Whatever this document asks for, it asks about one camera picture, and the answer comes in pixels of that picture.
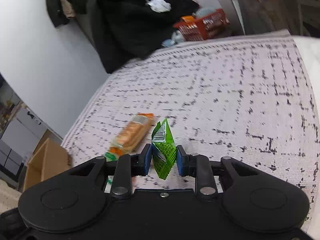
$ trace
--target green snack package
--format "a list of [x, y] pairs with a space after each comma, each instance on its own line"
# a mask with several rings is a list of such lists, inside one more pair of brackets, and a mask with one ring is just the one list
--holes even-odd
[[160, 179], [166, 180], [177, 160], [177, 148], [174, 144], [168, 120], [158, 122], [151, 135], [152, 160]]

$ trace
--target plastic basket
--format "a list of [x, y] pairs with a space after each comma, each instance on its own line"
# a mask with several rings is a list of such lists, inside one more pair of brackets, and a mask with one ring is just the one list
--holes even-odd
[[212, 14], [195, 19], [192, 22], [178, 22], [173, 27], [179, 29], [186, 41], [202, 41], [213, 38], [229, 24], [222, 9]]

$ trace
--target brown box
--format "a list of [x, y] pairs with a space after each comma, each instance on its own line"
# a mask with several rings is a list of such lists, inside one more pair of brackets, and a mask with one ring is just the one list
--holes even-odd
[[23, 191], [27, 188], [49, 179], [70, 168], [68, 153], [49, 138], [33, 155], [27, 165]]

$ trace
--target patterned tablecloth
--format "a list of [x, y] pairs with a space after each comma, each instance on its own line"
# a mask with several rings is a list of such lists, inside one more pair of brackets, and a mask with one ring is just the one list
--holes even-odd
[[[233, 158], [297, 185], [308, 195], [308, 227], [319, 184], [319, 120], [312, 87], [290, 36], [207, 41], [156, 51], [113, 73], [83, 111], [63, 147], [78, 165], [103, 155], [138, 113], [169, 120], [176, 144]], [[151, 131], [140, 146], [150, 143]], [[153, 167], [134, 188], [194, 188], [176, 165], [166, 181]]]

